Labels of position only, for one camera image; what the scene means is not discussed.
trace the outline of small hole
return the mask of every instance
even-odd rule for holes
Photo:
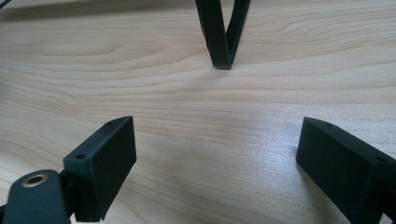
[[[87,157],[87,155],[85,155],[85,154],[79,154],[76,156],[76,158],[79,160],[85,159],[86,157]]]
[[[37,182],[40,182],[40,180],[43,179],[43,176],[39,175],[39,176],[33,176],[32,178],[27,180],[28,184],[36,184]]]
[[[384,158],[381,157],[375,157],[376,160],[381,161],[381,162],[387,162]]]
[[[31,188],[31,187],[40,185],[41,183],[46,181],[47,178],[48,177],[46,175],[35,175],[35,176],[32,176],[29,179],[23,181],[22,185],[26,188]]]

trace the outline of table surface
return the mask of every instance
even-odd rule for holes
[[[221,71],[192,0],[14,0],[0,11],[0,203],[132,115],[137,163],[103,223],[347,223],[296,165],[302,121],[396,158],[395,12],[253,0]]]

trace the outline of black plastic part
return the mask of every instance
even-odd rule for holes
[[[5,210],[6,210],[6,206],[5,205],[1,205],[0,206],[0,223],[3,223]]]
[[[383,212],[395,221],[392,157],[333,124],[304,118],[296,159],[351,223],[378,223]]]
[[[33,172],[11,187],[0,224],[96,222],[105,218],[136,162],[132,117],[114,119],[64,158],[64,170]]]
[[[2,3],[0,3],[0,9],[3,8],[3,7],[5,7],[6,4],[8,4],[10,1],[11,1],[11,0],[4,0]]]
[[[41,170],[18,179],[11,186],[4,224],[70,223],[58,173]]]
[[[235,0],[225,32],[220,0],[195,0],[213,66],[231,69],[248,14],[250,0]]]
[[[76,182],[76,221],[97,222],[136,162],[132,117],[114,119],[64,158],[68,182]]]

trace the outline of light wood surface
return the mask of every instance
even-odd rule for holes
[[[395,71],[393,0],[253,0],[231,71],[212,68],[193,0],[14,0],[0,203],[132,115],[137,163],[103,223],[347,223],[296,165],[303,117],[396,158]]]

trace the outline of wood grain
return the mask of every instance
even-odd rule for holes
[[[0,11],[0,203],[133,115],[138,162],[104,223],[347,223],[296,165],[300,129],[325,119],[396,158],[395,11],[252,1],[220,71],[192,0],[14,0]]]

